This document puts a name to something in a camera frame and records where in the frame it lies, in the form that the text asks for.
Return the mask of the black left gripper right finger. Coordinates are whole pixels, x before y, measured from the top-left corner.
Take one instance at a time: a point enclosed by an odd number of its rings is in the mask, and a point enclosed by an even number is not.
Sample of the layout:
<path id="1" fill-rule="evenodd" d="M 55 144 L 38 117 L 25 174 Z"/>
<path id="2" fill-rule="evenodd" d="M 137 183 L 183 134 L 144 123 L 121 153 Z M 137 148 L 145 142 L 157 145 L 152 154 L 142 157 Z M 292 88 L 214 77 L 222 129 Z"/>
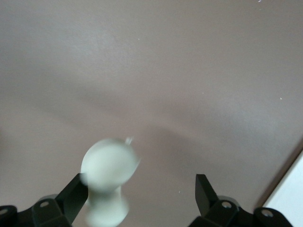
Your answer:
<path id="1" fill-rule="evenodd" d="M 238 206 L 226 199 L 220 199 L 206 175 L 196 175 L 195 199 L 200 211 L 190 227 L 232 227 L 238 214 Z"/>

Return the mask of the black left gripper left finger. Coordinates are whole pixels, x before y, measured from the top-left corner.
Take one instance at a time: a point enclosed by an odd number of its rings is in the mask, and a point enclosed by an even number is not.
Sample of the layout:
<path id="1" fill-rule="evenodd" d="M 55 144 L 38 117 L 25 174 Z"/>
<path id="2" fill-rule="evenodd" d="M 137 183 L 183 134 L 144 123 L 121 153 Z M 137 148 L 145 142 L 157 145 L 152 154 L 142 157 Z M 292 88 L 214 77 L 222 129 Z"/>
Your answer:
<path id="1" fill-rule="evenodd" d="M 77 174 L 54 198 L 44 198 L 31 208 L 35 227 L 71 227 L 88 198 L 88 187 Z"/>

